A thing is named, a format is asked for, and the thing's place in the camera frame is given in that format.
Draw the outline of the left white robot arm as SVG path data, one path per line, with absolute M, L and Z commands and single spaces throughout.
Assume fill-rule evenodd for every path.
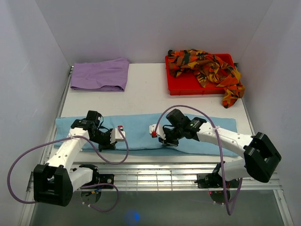
M 97 143 L 109 149 L 116 144 L 117 129 L 102 126 L 102 116 L 88 111 L 86 118 L 76 119 L 66 139 L 57 152 L 45 164 L 38 164 L 33 171 L 34 200 L 58 206 L 67 206 L 72 194 L 82 186 L 95 188 L 99 185 L 98 170 L 91 164 L 72 169 L 73 162 L 84 144 Z

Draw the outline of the orange camouflage trousers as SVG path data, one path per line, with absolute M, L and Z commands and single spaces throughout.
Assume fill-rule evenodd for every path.
M 216 54 L 196 49 L 169 50 L 166 62 L 169 75 L 175 79 L 184 80 L 191 74 L 203 89 L 222 88 L 222 106 L 226 109 L 244 95 L 241 73 Z

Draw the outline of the light blue trousers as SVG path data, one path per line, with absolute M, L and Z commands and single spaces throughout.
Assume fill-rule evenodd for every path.
M 176 147 L 164 147 L 157 139 L 152 138 L 149 134 L 149 126 L 155 124 L 160 117 L 160 113 L 137 114 L 137 115 L 120 115 L 104 116 L 103 126 L 111 129 L 122 125 L 126 132 L 126 139 L 129 144 L 129 154 L 136 156 L 181 156 L 181 155 L 219 155 L 219 148 L 211 143 L 198 142 L 193 139 L 181 139 Z M 56 118 L 56 137 L 61 139 L 67 137 L 72 123 L 76 119 L 83 119 L 84 116 L 78 117 L 60 117 Z M 235 119 L 229 118 L 211 118 L 215 126 L 221 126 L 224 129 L 237 132 Z M 116 149 L 112 153 L 121 153 L 126 151 L 126 144 L 118 142 Z

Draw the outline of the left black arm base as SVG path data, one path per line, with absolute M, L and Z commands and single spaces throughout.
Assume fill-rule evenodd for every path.
M 101 186 L 94 186 L 90 188 L 90 190 L 81 191 L 81 199 L 85 203 L 95 204 L 97 203 L 102 195 L 102 191 L 106 190 L 114 190 L 111 186 L 114 184 L 114 174 L 99 174 L 95 179 L 91 182 L 84 184 L 84 186 L 91 186 L 96 184 L 105 184 Z

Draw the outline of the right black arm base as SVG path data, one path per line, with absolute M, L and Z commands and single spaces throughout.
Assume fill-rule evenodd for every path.
M 226 199 L 224 198 L 224 189 L 223 189 L 223 183 L 222 183 L 222 177 L 218 173 L 199 173 L 197 174 L 197 180 L 194 182 L 198 185 L 198 188 L 200 189 L 209 189 L 209 195 L 210 198 L 218 204 L 224 204 Z M 234 179 L 231 181 L 225 182 L 226 187 L 226 194 L 227 199 L 230 201 L 230 189 L 231 188 L 238 188 L 239 186 L 239 180 Z

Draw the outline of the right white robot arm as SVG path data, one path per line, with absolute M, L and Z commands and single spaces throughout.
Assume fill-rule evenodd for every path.
M 180 110 L 173 109 L 166 119 L 170 125 L 159 123 L 149 126 L 152 137 L 158 137 L 165 146 L 178 146 L 179 139 L 193 139 L 225 148 L 240 160 L 218 163 L 212 173 L 197 180 L 201 187 L 218 188 L 230 182 L 251 177 L 268 183 L 282 157 L 270 138 L 261 132 L 245 135 L 214 126 L 209 119 L 189 119 Z

